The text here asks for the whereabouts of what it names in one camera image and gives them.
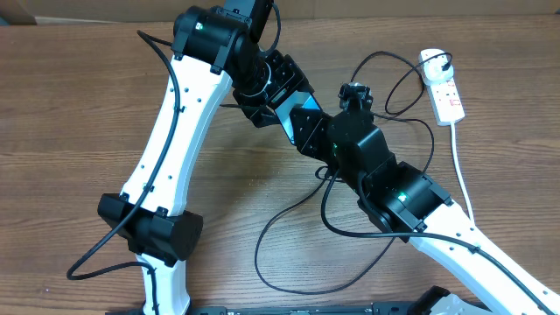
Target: wood plank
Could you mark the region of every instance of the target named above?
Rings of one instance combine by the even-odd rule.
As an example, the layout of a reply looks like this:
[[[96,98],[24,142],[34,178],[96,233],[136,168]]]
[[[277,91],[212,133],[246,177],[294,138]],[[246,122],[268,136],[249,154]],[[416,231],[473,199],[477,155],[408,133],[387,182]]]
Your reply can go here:
[[[410,17],[301,20],[283,25],[279,49],[307,74],[325,110],[357,64],[375,50],[415,60],[426,47],[454,53],[467,118],[458,149],[477,223],[523,268],[560,291],[560,20],[532,17]],[[68,282],[67,268],[108,232],[96,215],[102,193],[118,192],[144,150],[167,73],[136,29],[171,39],[172,25],[101,24],[0,29],[0,313],[102,313],[144,300],[137,270]],[[267,28],[270,40],[276,31]],[[379,58],[358,81],[381,110],[407,71]],[[418,93],[417,78],[391,108]],[[229,96],[226,102],[232,102]],[[433,127],[430,175],[464,204],[452,166],[449,130],[437,127],[424,97],[407,117]],[[422,167],[430,139],[423,126],[377,122],[397,159]],[[255,129],[221,108],[208,131],[188,210],[205,227],[188,269],[196,305],[363,305],[418,298],[441,285],[472,299],[449,272],[396,242],[377,267],[340,293],[300,297],[264,286],[253,269],[266,221],[310,192],[320,163],[300,156],[278,126]],[[329,215],[337,227],[375,231],[343,185]],[[280,220],[262,244],[262,273],[273,284],[321,290],[361,271],[386,240],[350,240],[321,225],[320,197]],[[133,259],[112,240],[83,271]]]

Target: white power strip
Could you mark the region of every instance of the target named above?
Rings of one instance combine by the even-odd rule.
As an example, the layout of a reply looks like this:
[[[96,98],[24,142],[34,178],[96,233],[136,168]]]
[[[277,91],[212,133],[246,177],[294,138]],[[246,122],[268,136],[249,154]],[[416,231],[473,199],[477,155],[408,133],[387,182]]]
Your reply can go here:
[[[444,51],[433,48],[422,50],[418,59],[422,62],[440,53],[444,53]],[[427,61],[423,64],[422,79],[428,87],[428,95],[430,96],[431,106],[434,108],[437,124],[440,126],[450,126],[451,128],[451,154],[453,155],[453,164],[455,165],[458,183],[465,196],[469,218],[471,218],[472,223],[474,223],[473,206],[471,205],[471,200],[466,190],[465,181],[463,180],[463,175],[461,174],[461,168],[459,166],[455,130],[455,123],[465,118],[465,111],[463,110],[463,104],[459,98],[459,91],[453,79],[453,66],[450,66],[446,71],[442,69],[442,66],[446,63],[447,56],[445,55]]]

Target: power plug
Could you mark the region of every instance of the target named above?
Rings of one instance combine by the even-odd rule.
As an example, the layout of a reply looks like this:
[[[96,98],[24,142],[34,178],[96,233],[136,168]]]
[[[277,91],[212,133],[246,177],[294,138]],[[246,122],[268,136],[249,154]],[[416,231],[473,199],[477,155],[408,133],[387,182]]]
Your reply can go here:
[[[422,62],[440,53],[445,52],[441,49],[436,48],[424,49],[420,52],[420,56],[418,57],[418,59],[420,60],[420,62]],[[439,57],[436,57],[435,59],[427,61],[422,65],[423,82],[427,86],[444,83],[453,77],[453,75],[455,74],[453,65],[449,66],[449,68],[445,70],[447,61],[447,56],[441,55]]]
[[[439,49],[426,49],[420,53],[419,59],[422,62],[442,52],[443,51]],[[435,60],[438,60],[438,62],[427,66]],[[434,109],[434,114],[439,126],[449,126],[451,123],[456,123],[465,118],[465,111],[463,110],[461,99],[459,98],[459,91],[453,79],[453,66],[447,71],[442,71],[441,69],[446,63],[447,58],[438,57],[426,62],[423,67],[423,79],[427,85],[431,106]]]

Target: white power cord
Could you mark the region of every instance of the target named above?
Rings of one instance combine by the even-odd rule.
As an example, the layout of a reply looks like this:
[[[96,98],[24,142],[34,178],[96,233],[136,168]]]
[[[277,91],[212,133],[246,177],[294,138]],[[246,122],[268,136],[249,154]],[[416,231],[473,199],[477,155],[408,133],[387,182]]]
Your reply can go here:
[[[458,184],[461,186],[461,191],[465,197],[466,209],[469,212],[469,218],[471,218],[472,223],[474,223],[474,213],[473,206],[471,206],[471,200],[469,199],[469,194],[466,191],[465,181],[463,180],[463,174],[461,174],[461,167],[459,165],[459,156],[457,154],[457,132],[455,131],[455,122],[450,124],[451,127],[451,154],[453,155],[453,164],[455,165],[455,172],[457,173]]]

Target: wood grain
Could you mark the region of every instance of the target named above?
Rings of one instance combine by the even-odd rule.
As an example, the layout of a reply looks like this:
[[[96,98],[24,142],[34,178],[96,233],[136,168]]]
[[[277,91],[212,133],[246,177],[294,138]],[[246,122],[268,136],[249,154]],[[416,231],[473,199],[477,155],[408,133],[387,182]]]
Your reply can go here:
[[[101,314],[144,300],[138,270],[65,279],[67,268],[108,232],[97,202],[102,193],[120,191],[131,174],[165,92],[165,68],[136,29],[172,35],[171,24],[0,29],[2,314]],[[467,113],[458,125],[458,147],[478,225],[560,291],[559,30],[554,16],[302,20],[283,25],[278,48],[297,61],[331,114],[339,110],[340,84],[373,51],[410,60],[426,47],[454,53]],[[266,30],[266,44],[275,31]],[[372,88],[375,109],[406,70],[386,58],[363,68],[358,81]],[[418,89],[417,78],[405,81],[392,108],[405,106]],[[463,204],[449,130],[437,127],[428,97],[406,116],[434,128],[429,173]],[[423,126],[378,124],[397,159],[424,165],[430,139]],[[189,192],[188,210],[205,219],[188,267],[195,305],[363,305],[416,299],[434,284],[473,298],[447,270],[401,242],[340,293],[300,297],[264,286],[253,269],[256,239],[270,217],[318,184],[312,175],[318,166],[289,145],[280,127],[255,129],[235,109],[218,111]],[[332,288],[360,272],[386,243],[328,232],[319,202],[287,215],[264,239],[260,264],[273,284]],[[337,227],[375,231],[343,185],[332,191],[329,215]],[[133,258],[125,241],[114,239],[83,271]]]

